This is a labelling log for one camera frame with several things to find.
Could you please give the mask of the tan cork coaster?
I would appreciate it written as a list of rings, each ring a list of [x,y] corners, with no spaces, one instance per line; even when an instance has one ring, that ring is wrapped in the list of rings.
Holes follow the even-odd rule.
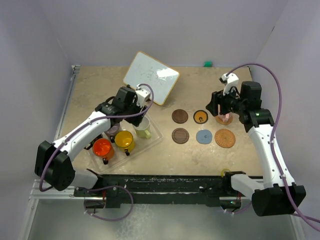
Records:
[[[229,125],[233,121],[233,116],[230,116],[227,121],[223,121],[219,116],[215,116],[214,118],[221,125]]]

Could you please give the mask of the orange black-rimmed coaster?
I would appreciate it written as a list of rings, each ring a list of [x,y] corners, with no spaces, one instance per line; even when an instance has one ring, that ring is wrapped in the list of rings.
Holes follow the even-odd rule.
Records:
[[[205,124],[209,119],[208,113],[204,110],[197,110],[193,114],[193,120],[197,124]]]

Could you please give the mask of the pink cup white inside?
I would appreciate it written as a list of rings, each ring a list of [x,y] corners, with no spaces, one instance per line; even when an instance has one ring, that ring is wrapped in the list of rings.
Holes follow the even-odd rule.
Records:
[[[227,124],[231,117],[232,117],[231,113],[227,113],[225,115],[221,115],[221,114],[218,115],[218,119],[224,124]]]

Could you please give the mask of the pale yellow cup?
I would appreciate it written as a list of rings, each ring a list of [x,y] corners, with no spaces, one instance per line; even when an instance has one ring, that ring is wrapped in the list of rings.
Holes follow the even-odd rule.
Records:
[[[140,138],[151,138],[151,132],[150,132],[150,120],[144,116],[139,126],[133,127],[135,130],[135,133]]]

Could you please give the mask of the purple cup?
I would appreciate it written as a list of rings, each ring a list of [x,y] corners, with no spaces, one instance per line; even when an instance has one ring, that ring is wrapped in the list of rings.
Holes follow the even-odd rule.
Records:
[[[113,125],[110,129],[105,131],[105,135],[109,138],[109,140],[114,143],[115,142],[115,137],[122,130],[121,126],[119,123]]]

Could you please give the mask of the blue round coaster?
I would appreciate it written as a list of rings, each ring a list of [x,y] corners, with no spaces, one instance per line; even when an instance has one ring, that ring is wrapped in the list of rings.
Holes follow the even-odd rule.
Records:
[[[211,133],[210,130],[203,129],[203,130],[199,130],[196,133],[196,141],[199,144],[203,144],[203,145],[210,144],[212,142],[212,139],[213,139],[213,134]]]

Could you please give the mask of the woven rattan coaster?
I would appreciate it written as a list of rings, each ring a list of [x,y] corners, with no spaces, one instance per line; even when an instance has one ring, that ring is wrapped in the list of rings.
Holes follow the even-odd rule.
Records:
[[[236,143],[234,133],[226,128],[219,129],[214,135],[214,140],[222,148],[231,148]]]

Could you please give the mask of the dark brown wooden coaster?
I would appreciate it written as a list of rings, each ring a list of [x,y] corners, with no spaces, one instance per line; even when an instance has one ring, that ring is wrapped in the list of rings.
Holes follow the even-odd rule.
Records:
[[[172,112],[171,118],[175,123],[183,124],[188,120],[189,116],[185,110],[176,109]]]

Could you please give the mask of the white cup black handle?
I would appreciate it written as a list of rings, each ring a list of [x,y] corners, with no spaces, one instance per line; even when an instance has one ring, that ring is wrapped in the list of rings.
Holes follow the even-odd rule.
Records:
[[[94,145],[94,141],[91,141],[90,143],[88,143],[88,144],[84,147],[84,149],[85,149],[85,150],[89,150],[89,149],[91,149],[91,148],[93,147],[93,145]]]

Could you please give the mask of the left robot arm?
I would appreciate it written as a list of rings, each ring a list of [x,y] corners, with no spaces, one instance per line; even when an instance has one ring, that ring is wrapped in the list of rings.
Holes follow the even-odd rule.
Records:
[[[40,177],[39,190],[63,191],[69,186],[85,189],[91,196],[103,191],[99,176],[92,170],[76,170],[73,160],[102,133],[122,120],[138,126],[154,100],[154,91],[146,83],[136,89],[120,87],[115,96],[100,103],[79,126],[54,142],[43,141],[37,149],[34,172]]]

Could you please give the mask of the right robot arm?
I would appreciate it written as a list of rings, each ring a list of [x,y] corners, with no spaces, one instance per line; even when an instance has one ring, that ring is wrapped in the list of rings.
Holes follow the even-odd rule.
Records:
[[[260,160],[263,182],[258,183],[242,171],[227,172],[222,190],[228,196],[240,192],[251,200],[259,217],[291,215],[306,197],[302,185],[296,185],[288,171],[272,134],[275,122],[271,112],[261,107],[262,87],[258,82],[244,81],[240,92],[235,83],[223,81],[224,89],[214,91],[206,109],[214,116],[234,113],[244,125]]]

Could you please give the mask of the yellow transparent cup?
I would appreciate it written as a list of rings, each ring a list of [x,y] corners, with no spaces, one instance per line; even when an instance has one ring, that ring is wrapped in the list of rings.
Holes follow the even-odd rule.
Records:
[[[136,147],[133,134],[127,130],[122,130],[118,132],[115,136],[114,141],[115,144],[125,153],[126,156],[129,156]]]

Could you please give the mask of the clear plastic tray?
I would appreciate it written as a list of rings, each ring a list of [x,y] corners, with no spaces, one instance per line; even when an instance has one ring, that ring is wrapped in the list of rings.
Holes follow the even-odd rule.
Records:
[[[120,123],[121,131],[129,131],[132,133],[134,141],[135,141],[135,148],[130,153],[129,156],[126,156],[126,154],[116,145],[115,142],[112,143],[113,149],[114,149],[114,156],[109,161],[107,165],[103,163],[103,160],[96,156],[93,153],[93,149],[87,151],[86,158],[88,160],[88,166],[87,168],[90,170],[93,170],[94,172],[98,174],[106,174],[111,173],[113,170],[115,170],[118,167],[122,167],[125,165],[128,161],[133,160],[136,158],[139,154],[146,151],[147,149],[153,147],[154,145],[158,144],[162,138],[163,135],[158,129],[158,127],[155,125],[154,121],[152,120],[151,116],[149,114],[146,114],[145,117],[147,117],[150,121],[150,133],[151,138],[142,138],[136,135],[134,126],[132,124],[129,124],[126,121],[123,121]],[[110,139],[106,136],[105,133],[102,134],[102,137],[105,139]]]

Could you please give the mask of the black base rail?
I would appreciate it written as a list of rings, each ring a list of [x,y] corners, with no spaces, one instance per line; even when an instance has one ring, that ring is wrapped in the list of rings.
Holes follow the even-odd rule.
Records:
[[[244,196],[224,187],[221,176],[103,174],[92,190],[77,187],[76,197],[105,197],[106,208],[122,204],[205,205],[239,209]]]

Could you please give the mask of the aluminium frame rail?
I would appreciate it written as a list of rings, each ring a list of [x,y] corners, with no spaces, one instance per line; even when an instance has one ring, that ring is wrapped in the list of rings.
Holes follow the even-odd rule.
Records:
[[[58,191],[55,188],[51,188],[48,191],[40,191],[39,189],[40,179],[35,179],[32,185],[30,199],[38,200],[68,200],[74,198],[74,188],[67,187],[65,190]]]

